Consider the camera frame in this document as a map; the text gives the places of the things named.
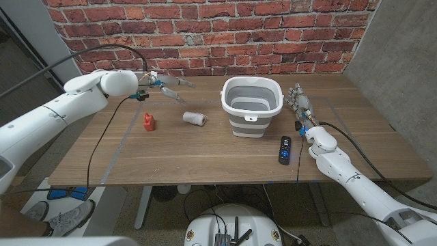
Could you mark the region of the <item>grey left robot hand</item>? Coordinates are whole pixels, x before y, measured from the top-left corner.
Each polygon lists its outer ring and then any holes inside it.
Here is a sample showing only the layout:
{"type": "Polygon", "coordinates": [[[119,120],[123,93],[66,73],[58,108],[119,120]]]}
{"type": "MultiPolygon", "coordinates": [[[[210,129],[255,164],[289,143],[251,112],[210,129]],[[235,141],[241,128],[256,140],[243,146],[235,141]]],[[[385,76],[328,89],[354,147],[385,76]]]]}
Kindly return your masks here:
{"type": "Polygon", "coordinates": [[[183,105],[185,104],[184,99],[181,98],[177,92],[169,89],[169,86],[170,85],[185,85],[188,87],[195,87],[194,84],[192,84],[191,82],[189,82],[185,79],[180,79],[180,78],[165,75],[165,74],[158,74],[155,71],[151,71],[147,75],[146,85],[148,87],[159,88],[161,93],[164,94],[166,97],[175,99],[176,101],[178,101],[180,104],[183,104],[183,105]]]}

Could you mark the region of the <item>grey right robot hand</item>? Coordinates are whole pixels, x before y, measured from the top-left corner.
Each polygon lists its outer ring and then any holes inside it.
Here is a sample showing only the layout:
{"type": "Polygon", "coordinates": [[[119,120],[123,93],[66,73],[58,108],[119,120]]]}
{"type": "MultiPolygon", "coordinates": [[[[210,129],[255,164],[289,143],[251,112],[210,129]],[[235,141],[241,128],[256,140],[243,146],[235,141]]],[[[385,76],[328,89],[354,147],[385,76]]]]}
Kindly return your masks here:
{"type": "Polygon", "coordinates": [[[312,104],[298,83],[295,84],[295,88],[291,87],[289,89],[288,95],[284,97],[284,100],[292,108],[297,120],[305,131],[315,126],[320,126],[313,115],[312,104]]]}

